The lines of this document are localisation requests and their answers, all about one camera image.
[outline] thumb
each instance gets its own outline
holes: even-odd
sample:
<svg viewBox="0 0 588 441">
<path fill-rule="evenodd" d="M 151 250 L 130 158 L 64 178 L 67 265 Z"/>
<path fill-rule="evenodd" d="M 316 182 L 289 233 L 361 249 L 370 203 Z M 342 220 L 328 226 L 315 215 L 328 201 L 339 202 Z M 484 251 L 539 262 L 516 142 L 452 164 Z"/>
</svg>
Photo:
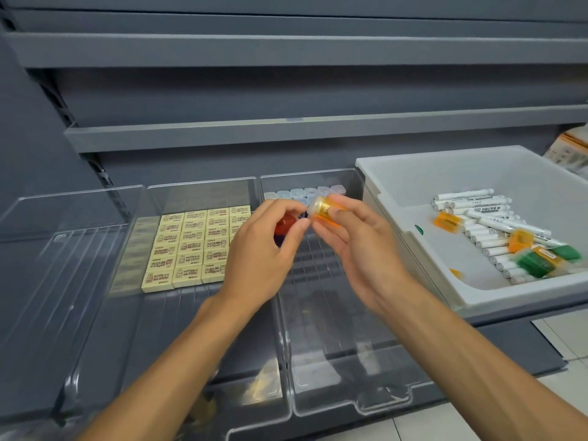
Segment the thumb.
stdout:
<svg viewBox="0 0 588 441">
<path fill-rule="evenodd" d="M 294 255 L 296 255 L 296 251 L 298 250 L 298 246 L 300 246 L 304 234 L 310 225 L 311 221 L 308 218 L 300 218 L 294 223 L 290 230 L 288 230 L 288 234 L 282 243 L 280 254 L 284 254 L 283 256 L 293 260 Z"/>
<path fill-rule="evenodd" d="M 349 210 L 337 209 L 335 207 L 331 207 L 329 209 L 329 216 L 333 219 L 333 221 L 345 228 L 347 233 L 349 233 L 350 238 L 357 238 L 357 233 L 366 224 L 361 221 L 356 214 Z"/>
</svg>

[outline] white tile floor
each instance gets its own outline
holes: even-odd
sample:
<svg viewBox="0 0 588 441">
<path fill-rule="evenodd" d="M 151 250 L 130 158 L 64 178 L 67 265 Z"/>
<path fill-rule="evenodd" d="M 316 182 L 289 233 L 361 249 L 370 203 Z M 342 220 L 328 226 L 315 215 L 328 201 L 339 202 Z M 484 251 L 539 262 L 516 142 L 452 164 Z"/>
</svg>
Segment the white tile floor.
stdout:
<svg viewBox="0 0 588 441">
<path fill-rule="evenodd" d="M 565 371 L 539 380 L 588 415 L 588 309 L 543 318 L 533 323 L 562 357 L 570 361 Z M 351 439 L 476 441 L 479 438 L 451 404 L 442 404 L 323 438 L 328 441 Z"/>
</svg>

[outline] white marker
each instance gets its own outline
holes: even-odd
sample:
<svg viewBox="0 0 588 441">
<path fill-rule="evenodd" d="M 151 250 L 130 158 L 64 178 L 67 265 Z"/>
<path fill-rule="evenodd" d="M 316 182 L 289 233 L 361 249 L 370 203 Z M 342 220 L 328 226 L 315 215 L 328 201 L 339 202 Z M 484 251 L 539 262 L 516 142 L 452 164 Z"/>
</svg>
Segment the white marker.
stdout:
<svg viewBox="0 0 588 441">
<path fill-rule="evenodd" d="M 485 196 L 491 195 L 494 193 L 494 189 L 484 189 L 484 190 L 471 190 L 470 192 L 459 192 L 459 193 L 440 193 L 435 195 L 436 201 L 447 201 L 452 199 L 461 199 L 461 198 L 474 198 L 476 196 Z"/>
<path fill-rule="evenodd" d="M 510 262 L 513 259 L 513 254 L 504 254 L 504 255 L 496 255 L 494 257 L 490 257 L 490 263 L 497 264 L 497 263 L 505 263 Z"/>
<path fill-rule="evenodd" d="M 480 249 L 486 247 L 501 247 L 501 246 L 508 246 L 509 239 L 508 238 L 496 238 L 494 240 L 482 240 L 476 242 L 476 246 Z"/>
<path fill-rule="evenodd" d="M 507 204 L 502 204 L 500 206 L 478 206 L 478 207 L 460 207 L 458 209 L 449 209 L 449 214 L 451 215 L 466 215 L 468 210 L 473 210 L 474 212 L 480 213 L 492 213 L 492 212 L 499 212 L 501 210 L 510 210 L 510 206 Z"/>
<path fill-rule="evenodd" d="M 539 279 L 536 279 L 531 274 L 515 275 L 511 277 L 511 285 L 522 285 L 523 283 L 528 283 L 535 280 Z"/>
<path fill-rule="evenodd" d="M 512 233 L 514 230 L 516 230 L 516 227 L 511 226 L 508 222 L 496 217 L 480 218 L 479 223 L 483 224 L 484 226 L 488 226 L 489 228 L 501 230 L 503 232 Z"/>
<path fill-rule="evenodd" d="M 525 274 L 528 274 L 528 272 L 525 269 L 523 269 L 522 267 L 514 267 L 512 269 L 504 269 L 504 271 L 502 271 L 502 274 L 507 279 L 510 279 L 510 278 L 514 277 L 515 275 L 525 275 Z"/>
<path fill-rule="evenodd" d="M 468 205 L 470 205 L 469 201 L 478 201 L 481 199 L 489 199 L 489 198 L 498 198 L 496 196 L 492 196 L 492 195 L 484 195 L 484 196 L 476 196 L 475 198 L 467 198 L 464 200 L 458 199 L 457 201 L 468 201 Z M 450 204 L 452 203 L 451 200 L 449 201 L 445 201 L 443 204 L 445 205 L 445 207 L 452 207 Z"/>
<path fill-rule="evenodd" d="M 476 232 L 488 229 L 490 228 L 488 226 L 484 226 L 483 224 L 469 224 L 467 226 L 464 226 L 463 232 L 466 234 L 466 237 L 471 237 L 472 234 Z"/>
<path fill-rule="evenodd" d="M 482 253 L 486 257 L 494 257 L 496 255 L 509 254 L 509 253 L 511 253 L 511 251 L 510 251 L 510 249 L 507 246 L 504 246 L 504 247 L 489 247 L 487 249 L 484 249 L 482 251 Z"/>
<path fill-rule="evenodd" d="M 566 246 L 567 245 L 567 243 L 558 241 L 554 238 L 544 237 L 541 235 L 535 235 L 534 240 L 537 243 L 544 244 L 546 247 L 559 247 L 559 246 Z"/>
<path fill-rule="evenodd" d="M 496 269 L 504 270 L 504 269 L 514 269 L 518 267 L 516 262 L 509 260 L 508 262 L 496 263 Z"/>
<path fill-rule="evenodd" d="M 470 235 L 470 240 L 473 243 L 476 243 L 478 241 L 496 240 L 497 238 L 508 238 L 511 236 L 511 234 L 508 232 L 503 232 L 503 231 L 497 230 L 497 229 L 492 229 L 492 230 L 484 231 L 484 233 L 480 234 L 480 235 L 476 235 L 476 234 Z"/>
<path fill-rule="evenodd" d="M 460 200 L 449 202 L 449 207 L 452 209 L 458 209 L 460 207 L 478 207 L 478 206 L 498 206 L 501 204 L 511 204 L 511 198 L 486 198 L 478 200 Z"/>
</svg>

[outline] cream eraser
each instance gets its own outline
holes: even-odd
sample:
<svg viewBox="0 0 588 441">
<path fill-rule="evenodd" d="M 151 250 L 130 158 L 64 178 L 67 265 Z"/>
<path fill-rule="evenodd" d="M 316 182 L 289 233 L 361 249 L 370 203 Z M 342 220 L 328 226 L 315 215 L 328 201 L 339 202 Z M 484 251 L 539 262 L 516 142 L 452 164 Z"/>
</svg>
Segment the cream eraser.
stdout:
<svg viewBox="0 0 588 441">
<path fill-rule="evenodd" d="M 184 220 L 184 213 L 170 213 L 168 215 L 162 215 L 159 224 L 167 223 L 182 223 Z"/>
<path fill-rule="evenodd" d="M 202 266 L 202 283 L 212 283 L 214 281 L 224 280 L 224 267 L 222 263 L 207 263 Z"/>
<path fill-rule="evenodd" d="M 182 229 L 181 223 L 161 223 L 157 230 L 157 233 L 165 232 L 179 232 Z"/>
<path fill-rule="evenodd" d="M 229 216 L 229 207 L 223 209 L 209 209 L 206 214 L 207 218 L 216 218 L 218 216 Z"/>
<path fill-rule="evenodd" d="M 203 240 L 205 235 L 204 230 L 183 230 L 180 234 L 180 241 L 198 241 Z"/>
<path fill-rule="evenodd" d="M 207 213 L 207 210 L 194 210 L 193 212 L 186 212 L 184 221 L 205 220 Z"/>
<path fill-rule="evenodd" d="M 223 249 L 229 247 L 229 238 L 211 238 L 204 240 L 204 250 L 209 251 L 210 249 Z"/>
<path fill-rule="evenodd" d="M 180 243 L 180 234 L 178 232 L 158 233 L 155 236 L 154 246 L 161 246 L 163 244 L 178 244 Z"/>
<path fill-rule="evenodd" d="M 205 240 L 211 238 L 224 238 L 229 236 L 229 228 L 206 228 Z"/>
<path fill-rule="evenodd" d="M 204 250 L 204 240 L 182 241 L 178 246 L 178 254 L 185 252 L 200 252 Z"/>
<path fill-rule="evenodd" d="M 235 234 L 237 234 L 237 231 L 241 228 L 241 225 L 243 225 L 243 223 L 231 226 L 231 228 L 229 229 L 229 237 L 234 237 Z"/>
<path fill-rule="evenodd" d="M 151 257 L 147 263 L 147 270 L 172 269 L 176 264 L 176 256 Z"/>
<path fill-rule="evenodd" d="M 251 215 L 251 206 L 246 205 L 246 206 L 233 206 L 233 207 L 229 207 L 229 215 L 233 216 L 233 215 Z"/>
<path fill-rule="evenodd" d="M 228 216 L 213 216 L 206 220 L 207 228 L 225 228 L 229 225 Z"/>
<path fill-rule="evenodd" d="M 204 230 L 206 229 L 206 218 L 203 220 L 184 221 L 182 230 Z"/>
<path fill-rule="evenodd" d="M 229 225 L 230 226 L 235 226 L 237 224 L 238 225 L 241 225 L 244 222 L 246 222 L 249 219 L 250 216 L 251 216 L 250 214 L 233 215 L 231 217 L 231 220 L 229 221 Z"/>
<path fill-rule="evenodd" d="M 224 249 L 211 249 L 209 251 L 204 251 L 204 262 L 205 263 L 218 263 L 218 262 L 225 262 L 227 257 L 229 256 L 229 248 L 226 247 Z"/>
<path fill-rule="evenodd" d="M 143 292 L 159 292 L 173 289 L 173 269 L 147 271 L 143 277 L 141 289 Z"/>
<path fill-rule="evenodd" d="M 203 252 L 182 252 L 176 258 L 176 267 L 202 264 Z"/>
<path fill-rule="evenodd" d="M 153 246 L 151 250 L 151 257 L 167 257 L 173 256 L 178 253 L 178 245 L 176 243 L 172 244 L 158 244 L 157 246 Z"/>
<path fill-rule="evenodd" d="M 202 266 L 177 267 L 173 271 L 172 284 L 174 288 L 185 288 L 202 284 Z"/>
</svg>

